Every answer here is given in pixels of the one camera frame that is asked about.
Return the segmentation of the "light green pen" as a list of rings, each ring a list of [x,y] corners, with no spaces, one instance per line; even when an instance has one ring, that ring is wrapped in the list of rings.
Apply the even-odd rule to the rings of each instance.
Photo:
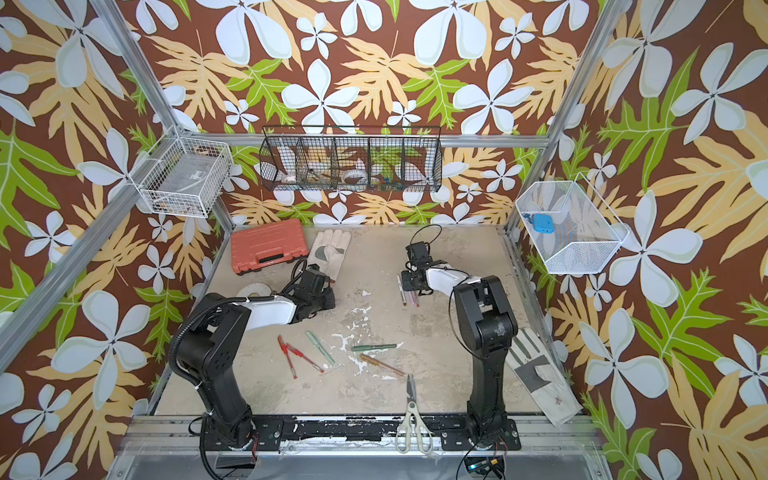
[[[314,332],[312,332],[312,331],[310,331],[310,330],[307,330],[307,331],[306,331],[306,335],[307,335],[307,337],[309,338],[309,340],[310,340],[310,342],[312,343],[312,345],[313,345],[313,346],[314,346],[314,347],[315,347],[315,348],[316,348],[316,349],[317,349],[317,350],[320,352],[320,354],[321,354],[321,355],[322,355],[322,356],[325,358],[325,360],[327,361],[327,364],[328,364],[329,366],[334,366],[334,365],[335,365],[335,360],[333,359],[333,357],[331,356],[331,354],[329,353],[329,351],[328,351],[328,350],[325,348],[325,346],[323,345],[323,343],[322,343],[322,341],[320,340],[320,338],[319,338],[319,337],[318,337],[318,336],[317,336],[317,335],[316,335]]]

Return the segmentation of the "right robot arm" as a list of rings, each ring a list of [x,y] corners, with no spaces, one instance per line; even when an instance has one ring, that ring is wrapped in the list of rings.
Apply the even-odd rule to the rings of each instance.
[[[467,401],[469,438],[478,447],[500,444],[521,448],[504,402],[505,360],[518,324],[501,280],[478,277],[431,256],[427,242],[406,246],[407,262],[400,273],[406,292],[443,293],[448,297],[449,322],[458,328],[460,345],[472,357],[472,391]]]

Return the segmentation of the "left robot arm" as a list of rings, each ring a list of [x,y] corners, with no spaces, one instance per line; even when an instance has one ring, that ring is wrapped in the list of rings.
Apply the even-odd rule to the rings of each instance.
[[[316,265],[294,273],[276,293],[235,297],[210,293],[199,300],[171,340],[168,363],[197,391],[205,407],[203,432],[214,432],[233,449],[252,441],[252,409],[233,370],[246,332],[299,323],[334,308],[331,279]]]

